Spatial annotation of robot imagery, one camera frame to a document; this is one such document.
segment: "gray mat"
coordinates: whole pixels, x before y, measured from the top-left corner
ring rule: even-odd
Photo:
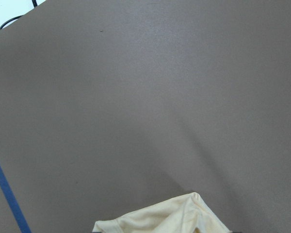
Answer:
[[[0,31],[0,162],[34,233],[191,191],[291,233],[291,1],[46,1]]]

